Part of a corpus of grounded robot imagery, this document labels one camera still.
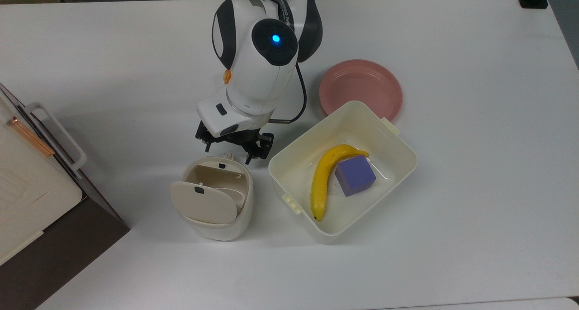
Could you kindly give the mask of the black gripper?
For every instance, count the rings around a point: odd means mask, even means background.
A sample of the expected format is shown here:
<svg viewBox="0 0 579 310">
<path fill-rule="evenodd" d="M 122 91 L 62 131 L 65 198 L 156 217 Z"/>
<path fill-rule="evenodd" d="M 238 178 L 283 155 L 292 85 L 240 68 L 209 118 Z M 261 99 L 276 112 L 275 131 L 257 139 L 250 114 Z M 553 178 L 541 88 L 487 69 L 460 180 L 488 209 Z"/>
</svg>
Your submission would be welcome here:
<svg viewBox="0 0 579 310">
<path fill-rule="evenodd" d="M 222 137 L 215 138 L 200 122 L 195 138 L 205 144 L 205 150 L 210 150 L 212 143 L 227 142 L 241 146 L 247 153 L 245 164 L 250 164 L 252 159 L 267 159 L 273 145 L 274 134 L 259 134 L 260 129 L 236 131 Z"/>
</svg>

